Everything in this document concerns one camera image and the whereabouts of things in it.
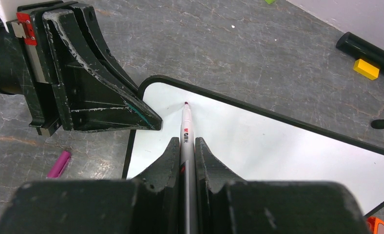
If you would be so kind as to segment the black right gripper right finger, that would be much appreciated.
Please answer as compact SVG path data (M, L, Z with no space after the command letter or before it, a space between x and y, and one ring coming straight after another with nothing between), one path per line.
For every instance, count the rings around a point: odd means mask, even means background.
M329 181L244 180L195 140L201 234L367 234L352 194Z

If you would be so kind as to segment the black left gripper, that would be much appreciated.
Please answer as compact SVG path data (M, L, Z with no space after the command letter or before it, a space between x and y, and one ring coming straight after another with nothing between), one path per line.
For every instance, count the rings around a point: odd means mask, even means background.
M153 130L162 118L112 55L94 8L0 0L0 93L25 97L39 135Z

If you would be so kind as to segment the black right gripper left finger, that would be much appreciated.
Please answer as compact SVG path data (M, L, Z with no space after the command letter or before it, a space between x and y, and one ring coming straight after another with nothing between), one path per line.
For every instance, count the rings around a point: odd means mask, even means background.
M179 138L132 179L32 181L0 218L0 234L167 234L177 226Z

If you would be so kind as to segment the purple whiteboard marker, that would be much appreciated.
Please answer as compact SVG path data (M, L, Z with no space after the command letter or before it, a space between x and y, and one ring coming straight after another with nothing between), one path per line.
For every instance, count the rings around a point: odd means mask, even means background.
M190 105L185 102L180 128L180 195L183 234L198 233L197 191L195 175L195 146Z

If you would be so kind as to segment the white whiteboard black frame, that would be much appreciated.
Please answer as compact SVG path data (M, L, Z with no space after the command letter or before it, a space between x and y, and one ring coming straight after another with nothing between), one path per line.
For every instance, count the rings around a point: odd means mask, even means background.
M333 181L349 189L365 215L384 207L383 148L167 76L147 78L139 95L163 124L130 132L123 178L142 172L180 136L187 102L195 137L240 177Z

